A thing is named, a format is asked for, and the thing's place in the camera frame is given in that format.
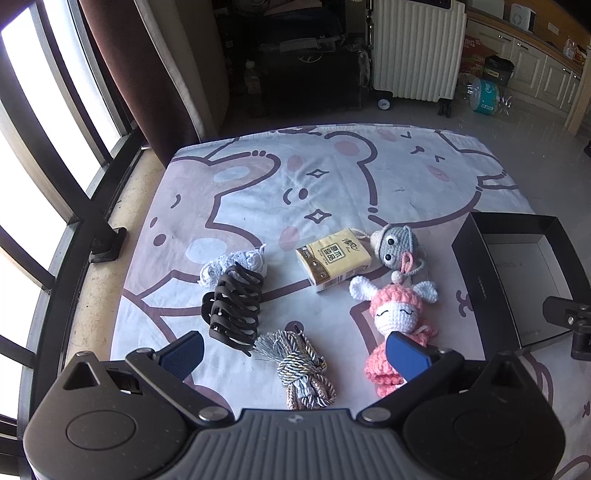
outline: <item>metal screw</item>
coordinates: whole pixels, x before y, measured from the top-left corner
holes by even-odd
[[[361,418],[371,423],[386,421],[390,417],[390,411],[382,407],[370,407],[361,412]]]
[[[205,407],[199,410],[199,418],[204,421],[220,421],[228,415],[230,414],[224,407]]]

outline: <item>plastic bottle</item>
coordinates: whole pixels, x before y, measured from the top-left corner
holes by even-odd
[[[577,51],[577,44],[574,42],[572,38],[568,38],[566,43],[564,44],[564,56],[570,60],[574,58],[574,54]]]
[[[252,60],[246,62],[246,70],[244,71],[244,82],[248,91],[248,111],[255,117],[259,118],[265,116],[265,107],[262,103],[261,79],[255,69],[256,65]]]
[[[474,77],[466,85],[472,110],[485,115],[509,115],[512,94],[508,88]]]

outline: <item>tiled floor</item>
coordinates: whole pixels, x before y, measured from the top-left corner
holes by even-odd
[[[572,137],[559,118],[523,103],[514,105],[510,116],[499,118],[474,113],[458,102],[452,118],[436,113],[437,105],[413,100],[395,100],[390,111],[369,103],[361,111],[287,118],[251,119],[243,109],[233,108],[222,137],[294,125],[352,122],[416,125],[473,135],[498,157],[537,213],[560,218],[591,277],[591,159],[583,153],[589,138]],[[152,152],[144,154],[134,170],[111,218],[113,225],[130,230],[125,251],[117,262],[91,265],[74,318],[68,357],[90,349],[100,359],[108,359],[125,275],[163,172]]]

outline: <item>countertop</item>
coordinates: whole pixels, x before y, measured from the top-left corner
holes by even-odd
[[[501,30],[507,35],[518,38],[519,40],[522,40],[543,51],[546,55],[554,58],[560,63],[563,63],[575,73],[578,73],[579,75],[583,74],[583,66],[568,59],[559,49],[553,47],[549,43],[546,43],[544,40],[537,37],[533,33],[517,28],[507,20],[495,17],[494,15],[483,12],[482,10],[478,10],[476,8],[466,6],[466,13],[468,15],[468,20],[474,20],[478,23],[482,23],[489,27],[496,28],[497,30]]]

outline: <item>braided rope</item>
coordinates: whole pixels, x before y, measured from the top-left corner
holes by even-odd
[[[279,363],[277,375],[290,410],[315,410],[335,402],[335,388],[324,375],[326,360],[303,333],[266,333],[256,341],[255,349]]]

